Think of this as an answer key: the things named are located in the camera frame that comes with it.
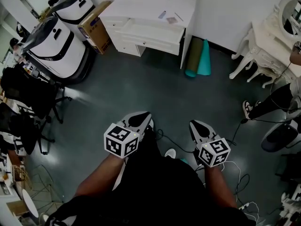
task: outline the white vanity table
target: white vanity table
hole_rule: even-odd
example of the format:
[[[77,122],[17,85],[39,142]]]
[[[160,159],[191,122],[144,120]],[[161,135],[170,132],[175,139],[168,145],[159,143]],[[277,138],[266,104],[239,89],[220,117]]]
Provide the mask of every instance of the white vanity table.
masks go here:
[[[114,0],[99,17],[119,52],[141,56],[145,47],[154,48],[180,55],[182,67],[192,38],[195,5],[196,0]],[[169,24],[168,17],[178,22]]]
[[[294,39],[285,36],[279,26],[278,16],[281,15],[282,17],[284,9],[285,4],[282,4],[282,9],[275,6],[274,12],[264,21],[252,21],[252,29],[243,38],[237,54],[232,55],[232,59],[239,57],[246,42],[248,42],[249,51],[237,69],[229,75],[230,79],[234,79],[248,63],[250,65],[246,69],[249,69],[254,61],[258,65],[258,69],[247,82],[258,74],[265,74],[271,77],[271,80],[264,83],[263,88],[268,84],[272,84],[288,66],[289,68],[282,75],[287,83],[301,76],[301,66],[290,64],[289,60]]]

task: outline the fiducial marker cube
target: fiducial marker cube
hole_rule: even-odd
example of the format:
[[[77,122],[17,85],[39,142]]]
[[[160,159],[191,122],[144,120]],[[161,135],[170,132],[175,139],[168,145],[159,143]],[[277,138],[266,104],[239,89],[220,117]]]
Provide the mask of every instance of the fiducial marker cube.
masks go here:
[[[230,147],[225,138],[204,143],[199,148],[198,157],[209,167],[225,162],[230,154]]]
[[[104,133],[104,149],[125,158],[138,149],[139,137],[139,133],[112,123]]]

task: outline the white sneaker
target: white sneaker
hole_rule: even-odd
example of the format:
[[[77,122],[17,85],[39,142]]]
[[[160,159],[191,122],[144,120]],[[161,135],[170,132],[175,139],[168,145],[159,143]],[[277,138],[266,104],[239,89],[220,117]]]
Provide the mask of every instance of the white sneaker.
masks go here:
[[[261,101],[257,100],[256,103],[255,103],[255,107],[258,106],[260,103],[261,103]]]
[[[170,148],[170,149],[165,153],[165,157],[170,156],[170,157],[173,158],[173,159],[175,159],[175,155],[176,155],[176,152],[175,152],[175,149],[173,149],[173,148]]]
[[[246,100],[243,102],[243,110],[244,110],[244,113],[245,113],[245,117],[247,119],[250,119],[249,118],[249,113],[250,111],[253,109],[253,107],[250,105],[249,102],[247,102]]]
[[[152,119],[150,120],[149,126],[152,130],[154,130],[154,121]]]

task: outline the forearm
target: forearm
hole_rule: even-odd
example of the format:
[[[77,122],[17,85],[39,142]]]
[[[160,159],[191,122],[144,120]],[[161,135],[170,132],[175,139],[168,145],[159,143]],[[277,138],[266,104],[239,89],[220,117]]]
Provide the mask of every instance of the forearm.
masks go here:
[[[78,187],[75,196],[102,196],[110,192],[122,168],[124,159],[110,154]]]
[[[295,65],[301,65],[301,55],[299,54],[299,50],[293,48],[293,51],[290,56],[290,62]]]
[[[223,208],[237,208],[233,193],[230,191],[218,167],[205,168],[206,190],[213,201]]]

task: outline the mirror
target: mirror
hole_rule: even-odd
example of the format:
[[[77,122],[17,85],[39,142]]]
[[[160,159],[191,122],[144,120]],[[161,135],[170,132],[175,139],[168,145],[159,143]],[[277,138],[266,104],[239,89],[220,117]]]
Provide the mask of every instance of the mirror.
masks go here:
[[[301,2],[292,0],[283,10],[282,25],[289,34],[301,35]]]

